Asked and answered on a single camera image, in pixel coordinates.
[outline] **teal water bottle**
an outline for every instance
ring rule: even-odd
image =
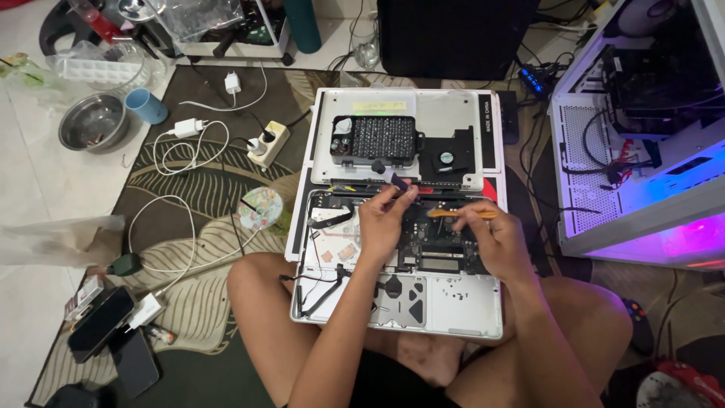
[[[305,54],[312,54],[322,47],[320,30],[315,19],[312,0],[283,0],[292,38],[297,48]]]

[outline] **brush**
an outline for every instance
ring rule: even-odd
[[[493,219],[496,217],[496,211],[476,211],[479,217],[483,219]],[[428,211],[428,216],[431,218],[436,217],[457,217],[457,210],[442,210],[440,208],[434,208]]]

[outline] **smartphone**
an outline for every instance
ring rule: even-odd
[[[108,348],[129,398],[136,398],[161,378],[154,351],[141,328],[118,330]]]
[[[75,362],[82,364],[106,345],[116,329],[125,324],[136,307],[136,299],[126,286],[114,287],[88,316],[80,320],[68,337],[68,348]]]

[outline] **black game controller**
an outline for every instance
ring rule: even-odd
[[[655,352],[655,336],[645,311],[632,299],[622,298],[622,301],[632,319],[632,340],[629,345],[643,356],[652,356]]]

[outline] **patterned rug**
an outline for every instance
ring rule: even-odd
[[[177,285],[167,291],[169,308],[157,319],[167,329],[177,333],[172,346],[153,340],[152,345],[162,370],[162,379],[134,400],[125,395],[117,379],[110,355],[101,354],[85,364],[76,364],[67,348],[70,326],[59,329],[52,350],[38,383],[28,399],[29,406],[43,406],[62,385],[81,382],[97,389],[118,407],[199,407],[203,404],[224,407],[273,407],[258,378],[244,345],[236,332],[233,316],[226,299],[225,279],[231,264],[240,255],[226,210],[225,189],[231,197],[267,185],[276,189],[286,205],[294,195],[302,167],[302,154],[309,132],[308,116],[292,129],[275,164],[260,171],[246,157],[245,149],[231,145],[221,162],[211,163],[186,176],[161,176],[152,159],[153,142],[172,123],[187,118],[224,121],[231,136],[256,137],[260,129],[253,118],[237,111],[219,113],[211,110],[178,105],[187,99],[206,105],[224,107],[220,100],[229,97],[224,92],[223,79],[234,70],[243,89],[239,104],[248,103],[262,93],[264,80],[259,68],[227,68],[179,66],[164,96],[170,108],[170,118],[153,126],[138,157],[133,163],[126,185],[119,197],[114,214],[131,219],[147,202],[162,195],[178,195],[190,206],[197,231],[197,256],[194,266]],[[321,86],[338,86],[337,73],[302,70],[267,69],[268,89],[265,97],[249,108],[263,123],[275,120],[290,123],[314,103],[315,92]],[[507,83],[478,81],[448,81],[395,78],[378,73],[355,74],[364,83],[381,82],[386,86],[411,86],[419,89],[488,89],[504,90]],[[523,93],[516,82],[512,89]],[[622,297],[639,301],[648,313],[655,337],[660,338],[658,355],[690,363],[699,371],[715,375],[725,384],[725,298],[709,293],[721,275],[673,270],[651,266],[621,264],[588,259],[550,257],[544,252],[546,232],[537,235],[540,221],[550,225],[556,215],[549,208],[540,208],[526,191],[524,173],[519,166],[520,146],[529,135],[532,115],[538,107],[520,110],[521,140],[505,147],[509,211],[522,220],[527,242],[532,242],[534,263],[542,276],[563,275],[607,287]],[[556,202],[553,149],[548,132],[534,152],[534,183],[537,192],[549,202]],[[211,158],[223,145],[221,126],[213,126],[204,137],[200,159]],[[173,140],[160,142],[166,150]],[[533,143],[527,147],[531,154]],[[190,152],[177,150],[170,154],[169,167],[183,167],[190,161]],[[160,200],[139,216],[132,234],[133,249],[140,252],[146,264],[159,270],[183,269],[189,261],[191,231],[186,209],[171,200]],[[246,240],[250,232],[242,230]],[[282,253],[286,238],[261,232],[246,246],[246,252],[272,251]],[[560,255],[558,248],[553,248]],[[221,257],[223,261],[205,264]],[[127,278],[110,277],[116,285],[133,288],[138,298],[157,290],[176,278],[177,272],[143,270]],[[613,376],[605,402],[608,407],[634,407],[634,395],[639,381],[652,371],[651,359],[628,351]]]

